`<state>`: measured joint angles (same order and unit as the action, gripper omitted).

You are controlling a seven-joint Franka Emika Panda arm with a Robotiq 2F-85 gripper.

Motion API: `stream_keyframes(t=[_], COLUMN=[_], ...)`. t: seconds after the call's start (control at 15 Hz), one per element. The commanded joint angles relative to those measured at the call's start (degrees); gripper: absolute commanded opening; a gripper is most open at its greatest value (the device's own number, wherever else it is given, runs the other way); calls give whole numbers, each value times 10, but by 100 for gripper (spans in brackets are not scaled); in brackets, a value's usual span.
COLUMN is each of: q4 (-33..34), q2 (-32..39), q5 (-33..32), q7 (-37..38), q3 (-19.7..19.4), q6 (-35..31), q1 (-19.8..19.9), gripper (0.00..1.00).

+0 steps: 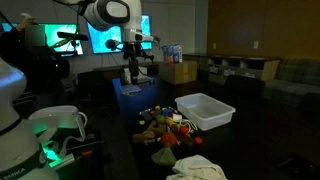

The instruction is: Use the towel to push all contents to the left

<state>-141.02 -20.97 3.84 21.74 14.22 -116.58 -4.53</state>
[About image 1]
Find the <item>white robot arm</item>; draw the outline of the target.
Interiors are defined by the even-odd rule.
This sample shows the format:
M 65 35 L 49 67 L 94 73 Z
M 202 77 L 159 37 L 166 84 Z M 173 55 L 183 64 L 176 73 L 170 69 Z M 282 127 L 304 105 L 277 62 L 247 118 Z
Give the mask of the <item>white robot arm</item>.
M 81 15 L 97 30 L 113 26 L 122 29 L 122 43 L 129 58 L 131 78 L 139 74 L 135 46 L 152 42 L 154 38 L 142 33 L 140 0 L 85 0 Z M 1 62 L 1 180 L 59 180 L 47 160 L 40 141 L 30 126 L 13 107 L 27 85 L 23 72 L 6 61 Z

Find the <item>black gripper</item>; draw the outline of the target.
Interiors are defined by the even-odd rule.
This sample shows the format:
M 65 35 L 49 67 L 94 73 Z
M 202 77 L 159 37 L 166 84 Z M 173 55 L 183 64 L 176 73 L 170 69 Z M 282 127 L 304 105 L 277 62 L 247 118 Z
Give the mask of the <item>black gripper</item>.
M 147 54 L 140 43 L 125 43 L 123 46 L 123 58 L 129 61 L 129 72 L 131 83 L 136 85 L 138 83 L 139 63 L 137 58 L 154 60 L 153 55 Z

